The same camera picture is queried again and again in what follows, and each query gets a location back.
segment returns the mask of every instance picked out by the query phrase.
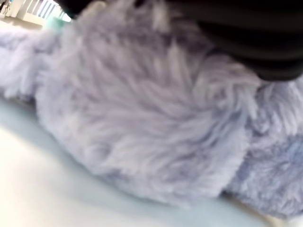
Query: faux fur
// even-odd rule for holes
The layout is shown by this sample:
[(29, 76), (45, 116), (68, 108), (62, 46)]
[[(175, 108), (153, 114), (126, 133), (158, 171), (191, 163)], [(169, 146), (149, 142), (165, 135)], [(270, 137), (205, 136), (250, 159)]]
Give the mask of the faux fur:
[(170, 12), (124, 0), (60, 33), (1, 31), (0, 89), (34, 98), (59, 143), (127, 193), (186, 205), (227, 189), (299, 214), (302, 79), (262, 85)]

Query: light blue surface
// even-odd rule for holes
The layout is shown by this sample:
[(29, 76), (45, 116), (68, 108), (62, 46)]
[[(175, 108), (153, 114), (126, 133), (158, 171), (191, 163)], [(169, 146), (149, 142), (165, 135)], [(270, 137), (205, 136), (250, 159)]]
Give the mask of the light blue surface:
[[(22, 154), (22, 159), (20, 158), (22, 162), (16, 164), (16, 161), (12, 161), (18, 159), (18, 153), (16, 153), (10, 159), (14, 165), (12, 168), (9, 167), (4, 154), (10, 152), (9, 149), (13, 150), (16, 145), (10, 144), (9, 149), (5, 150), (0, 146), (2, 160), (0, 161), (0, 171), (2, 171), (0, 188), (4, 186), (13, 188), (15, 185), (14, 183), (12, 186), (7, 185), (11, 181), (8, 177), (3, 177), (6, 171), (14, 173), (12, 177), (18, 175), (22, 179), (18, 182), (18, 190), (28, 196), (23, 209), (26, 209), (26, 212), (32, 212), (33, 217), (41, 216), (42, 222), (45, 222), (36, 223), (35, 218), (20, 221), (23, 223), (22, 227), (268, 226), (263, 220), (225, 199), (206, 201), (194, 209), (181, 210), (127, 196), (102, 183), (76, 164), (39, 126), (32, 108), (2, 98), (0, 98), (0, 132), (2, 143), (7, 141), (3, 138), (7, 134), (8, 138), (15, 137), (24, 144), (22, 153), (19, 153), (19, 155)], [(3, 198), (6, 198), (6, 195), (3, 195), (6, 193), (5, 190), (0, 193)], [(3, 201), (0, 203), (0, 210), (5, 210), (6, 206), (12, 206), (8, 199), (5, 201), (6, 203)], [(32, 207), (36, 209), (27, 207), (29, 203), (35, 204)], [(20, 212), (25, 212), (20, 205), (18, 208)], [(1, 227), (13, 226), (9, 221), (1, 223), (2, 221), (0, 218)]]

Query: fluffy fur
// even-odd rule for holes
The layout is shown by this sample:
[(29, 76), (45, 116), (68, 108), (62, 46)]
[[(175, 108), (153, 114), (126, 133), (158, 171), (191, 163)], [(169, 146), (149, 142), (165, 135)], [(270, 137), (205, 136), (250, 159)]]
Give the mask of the fluffy fur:
[(262, 85), (162, 3), (124, 0), (60, 33), (1, 32), (0, 89), (125, 192), (186, 205), (227, 190), (272, 215), (303, 209), (302, 79)]

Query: black object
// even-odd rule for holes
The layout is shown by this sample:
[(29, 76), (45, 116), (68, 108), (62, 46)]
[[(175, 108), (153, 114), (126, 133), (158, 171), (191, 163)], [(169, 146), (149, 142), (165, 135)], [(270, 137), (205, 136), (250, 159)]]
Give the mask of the black object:
[(55, 0), (63, 11), (70, 17), (75, 18), (81, 13), (93, 0)]
[(1, 5), (0, 5), (0, 13), (1, 13), (1, 11), (2, 11), (4, 5), (5, 5), (5, 3), (6, 3), (6, 0), (4, 0), (4, 2), (1, 3)]
[[(71, 17), (92, 0), (57, 0)], [(302, 0), (166, 0), (196, 20), (222, 50), (264, 80), (303, 73)], [(139, 7), (145, 0), (137, 0)]]

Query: white surface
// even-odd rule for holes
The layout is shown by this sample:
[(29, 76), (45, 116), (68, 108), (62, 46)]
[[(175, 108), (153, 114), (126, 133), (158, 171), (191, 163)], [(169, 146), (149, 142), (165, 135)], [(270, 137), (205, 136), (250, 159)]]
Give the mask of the white surface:
[(62, 151), (34, 111), (0, 98), (0, 227), (267, 227), (226, 200), (191, 210), (103, 184)]
[(7, 16), (16, 17), (17, 13), (19, 12), (20, 8), (23, 5), (23, 2), (24, 0), (13, 0), (10, 6), (9, 14)]
[(22, 20), (30, 22), (30, 23), (34, 23), (37, 25), (44, 25), (46, 20), (42, 17), (39, 17), (37, 15), (34, 14), (30, 14), (30, 13), (25, 13), (25, 15), (23, 16)]

